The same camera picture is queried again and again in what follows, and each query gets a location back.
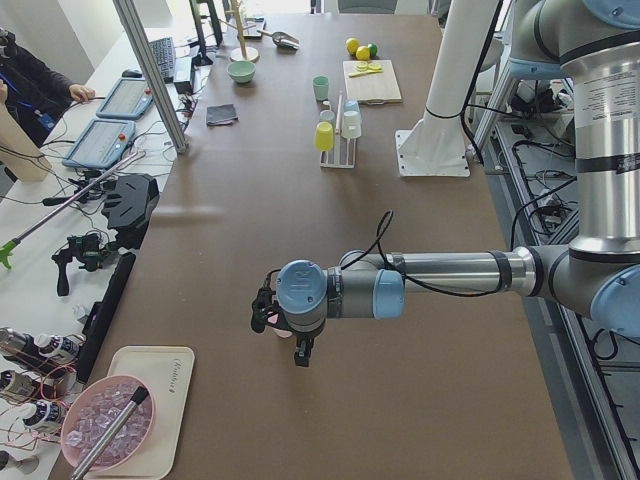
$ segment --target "tray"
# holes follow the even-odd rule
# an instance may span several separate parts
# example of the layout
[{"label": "tray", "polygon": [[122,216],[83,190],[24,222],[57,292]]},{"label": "tray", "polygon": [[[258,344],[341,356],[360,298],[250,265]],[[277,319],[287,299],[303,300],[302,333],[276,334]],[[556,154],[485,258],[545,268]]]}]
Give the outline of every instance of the tray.
[{"label": "tray", "polygon": [[108,375],[129,374],[142,380],[156,402],[156,418],[135,455],[103,474],[90,472],[85,478],[159,480],[171,471],[194,361],[188,347],[129,346],[116,352]]}]

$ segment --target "keyboard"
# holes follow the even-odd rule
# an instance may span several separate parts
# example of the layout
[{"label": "keyboard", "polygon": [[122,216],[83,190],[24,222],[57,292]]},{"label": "keyboard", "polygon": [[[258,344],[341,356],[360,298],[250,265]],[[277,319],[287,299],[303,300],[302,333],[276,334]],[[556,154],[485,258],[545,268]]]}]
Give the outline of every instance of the keyboard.
[{"label": "keyboard", "polygon": [[151,52],[160,68],[164,83],[173,82],[173,69],[176,64],[176,49],[171,37],[160,38],[149,42]]}]

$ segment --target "lanyard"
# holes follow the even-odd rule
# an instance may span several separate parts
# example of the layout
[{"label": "lanyard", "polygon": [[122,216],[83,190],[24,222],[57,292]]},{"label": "lanyard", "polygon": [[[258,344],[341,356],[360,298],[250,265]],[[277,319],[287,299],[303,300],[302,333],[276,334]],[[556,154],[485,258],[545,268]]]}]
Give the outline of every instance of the lanyard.
[{"label": "lanyard", "polygon": [[[13,90],[14,92],[16,92],[16,94],[21,97],[22,94],[20,93],[20,91],[13,85],[13,83],[11,83],[9,81],[9,79],[7,77],[4,76],[3,73],[0,73],[0,78],[2,78],[2,80],[4,81],[4,83],[6,83],[9,88],[11,88],[11,90]],[[20,105],[22,105],[23,107],[28,108],[29,110],[33,110],[33,112],[38,115],[40,112],[36,111],[36,109],[34,108],[33,105],[31,105],[30,103],[27,102],[23,102],[21,100],[18,100],[17,103],[19,103]]]}]

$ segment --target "yellow cup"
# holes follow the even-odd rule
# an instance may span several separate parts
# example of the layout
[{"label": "yellow cup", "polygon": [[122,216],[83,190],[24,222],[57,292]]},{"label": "yellow cup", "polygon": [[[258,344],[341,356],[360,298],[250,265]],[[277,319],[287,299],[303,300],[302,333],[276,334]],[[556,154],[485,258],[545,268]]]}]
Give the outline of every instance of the yellow cup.
[{"label": "yellow cup", "polygon": [[333,127],[329,122],[318,123],[313,143],[321,152],[328,152],[333,148]]}]

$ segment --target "person's hand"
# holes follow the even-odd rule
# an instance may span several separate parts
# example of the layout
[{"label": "person's hand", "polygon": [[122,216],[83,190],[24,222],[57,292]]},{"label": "person's hand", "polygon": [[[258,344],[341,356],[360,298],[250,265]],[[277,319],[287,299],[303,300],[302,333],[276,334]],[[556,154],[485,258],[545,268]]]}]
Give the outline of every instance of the person's hand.
[{"label": "person's hand", "polygon": [[9,88],[7,87],[6,83],[4,83],[0,78],[0,102],[5,103],[8,96]]},{"label": "person's hand", "polygon": [[93,88],[89,88],[86,85],[78,85],[77,83],[69,87],[69,93],[76,102],[88,102],[96,96],[96,91]]}]

